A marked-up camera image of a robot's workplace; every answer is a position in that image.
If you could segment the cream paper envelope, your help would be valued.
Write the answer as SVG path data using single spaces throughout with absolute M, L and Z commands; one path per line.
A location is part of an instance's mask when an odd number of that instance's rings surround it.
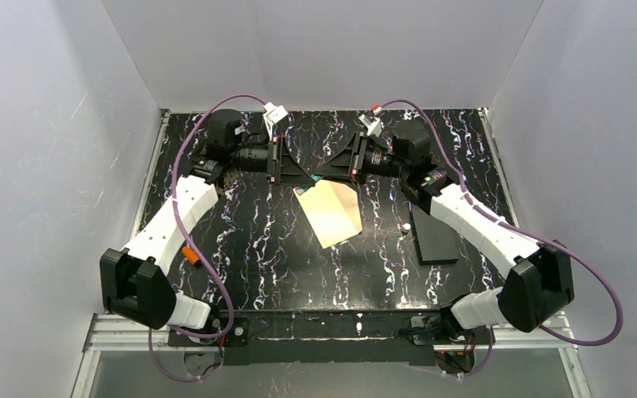
M 357 192 L 349 185 L 319 180 L 313 187 L 296 187 L 293 192 L 323 249 L 362 232 Z

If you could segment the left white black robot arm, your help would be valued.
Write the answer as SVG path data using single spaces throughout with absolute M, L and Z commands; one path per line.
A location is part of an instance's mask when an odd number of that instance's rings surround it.
M 205 116 L 204 140 L 173 183 L 173 193 L 152 220 L 120 250 L 100 257 L 100 281 L 105 310 L 158 330 L 170 326 L 202 331 L 214 308 L 178 292 L 168 280 L 170 266 L 205 213 L 234 182 L 238 172 L 267 176 L 273 185 L 311 187 L 314 180 L 274 131 L 285 119 L 282 105 L 264 106 L 261 129 L 247 130 L 243 115 L 218 109 Z

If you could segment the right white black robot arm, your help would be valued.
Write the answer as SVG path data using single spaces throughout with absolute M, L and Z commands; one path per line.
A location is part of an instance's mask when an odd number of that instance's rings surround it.
M 412 205 L 464 237 L 504 276 L 503 287 L 464 295 L 442 310 L 452 330 L 508 323 L 531 332 L 575 298 L 569 255 L 506 229 L 503 219 L 467 197 L 460 180 L 436 163 L 434 140 L 417 120 L 398 122 L 389 148 L 356 133 L 316 173 L 348 183 L 362 183 L 369 175 L 394 177 Z

